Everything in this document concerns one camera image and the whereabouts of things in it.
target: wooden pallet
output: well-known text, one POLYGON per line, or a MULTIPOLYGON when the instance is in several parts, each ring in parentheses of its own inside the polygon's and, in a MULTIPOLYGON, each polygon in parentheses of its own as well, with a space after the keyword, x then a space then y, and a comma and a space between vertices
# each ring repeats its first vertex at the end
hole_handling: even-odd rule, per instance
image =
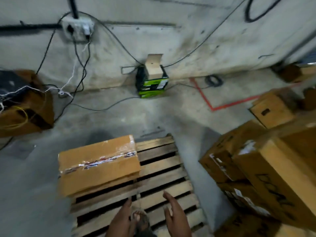
POLYGON ((172 136, 137 143, 136 149, 142 166, 137 179, 125 177, 74 196, 70 212, 76 222, 72 235, 104 236, 115 214, 132 197, 132 206, 148 213, 156 235, 170 236, 163 211, 165 205, 170 208, 162 197, 166 190, 185 210, 193 235, 212 236, 172 136))

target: black pipe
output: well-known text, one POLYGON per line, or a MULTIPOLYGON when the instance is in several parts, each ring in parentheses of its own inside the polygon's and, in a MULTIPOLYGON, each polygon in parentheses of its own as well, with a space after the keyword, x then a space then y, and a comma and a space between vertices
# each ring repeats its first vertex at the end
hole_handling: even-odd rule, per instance
POLYGON ((61 24, 23 24, 23 25, 7 25, 0 26, 0 32, 3 31, 29 31, 44 29, 61 29, 61 24))
POLYGON ((72 17, 73 17, 74 19, 78 19, 78 18, 79 18, 79 15, 78 15, 78 9, 77 9, 75 0, 68 0, 68 1, 69 1, 71 13, 72 13, 72 17))

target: white wall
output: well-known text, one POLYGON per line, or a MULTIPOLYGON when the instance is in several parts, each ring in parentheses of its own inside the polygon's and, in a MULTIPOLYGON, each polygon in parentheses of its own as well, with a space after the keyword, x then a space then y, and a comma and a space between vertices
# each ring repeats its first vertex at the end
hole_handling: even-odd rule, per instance
MULTIPOLYGON (((113 32, 141 62, 148 53, 164 53, 168 65, 197 47, 243 0, 76 0, 80 11, 102 21, 158 23, 172 28, 117 27, 113 32)), ((316 29, 316 0, 282 0, 255 23, 245 23, 246 0, 192 55, 166 68, 172 79, 235 72, 270 66, 286 56, 316 29)), ((251 16, 261 14, 274 0, 255 0, 251 16)), ((2 0, 0 25, 55 23, 69 11, 67 0, 2 0)), ((0 67, 37 69, 52 31, 0 37, 0 67)), ((45 83, 63 85, 75 59, 72 43, 57 31, 40 71, 45 83)), ((133 83, 122 66, 135 65, 117 42, 97 25, 85 79, 87 89, 133 83)), ((78 69, 72 84, 81 76, 78 69)))

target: person's right hand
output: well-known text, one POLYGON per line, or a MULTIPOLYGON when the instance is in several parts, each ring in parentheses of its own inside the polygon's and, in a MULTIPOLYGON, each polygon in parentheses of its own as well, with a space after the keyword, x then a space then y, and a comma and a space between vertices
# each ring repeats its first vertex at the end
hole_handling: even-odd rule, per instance
POLYGON ((192 237, 188 219, 175 198, 164 191, 163 197, 171 204, 172 216, 168 208, 165 208, 166 224, 171 237, 192 237))

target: person's left hand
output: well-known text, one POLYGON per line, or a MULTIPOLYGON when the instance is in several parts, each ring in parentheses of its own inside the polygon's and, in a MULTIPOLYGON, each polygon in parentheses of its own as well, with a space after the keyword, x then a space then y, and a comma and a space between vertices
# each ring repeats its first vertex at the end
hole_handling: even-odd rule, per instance
POLYGON ((128 237, 132 200, 128 199, 111 221, 105 237, 128 237))

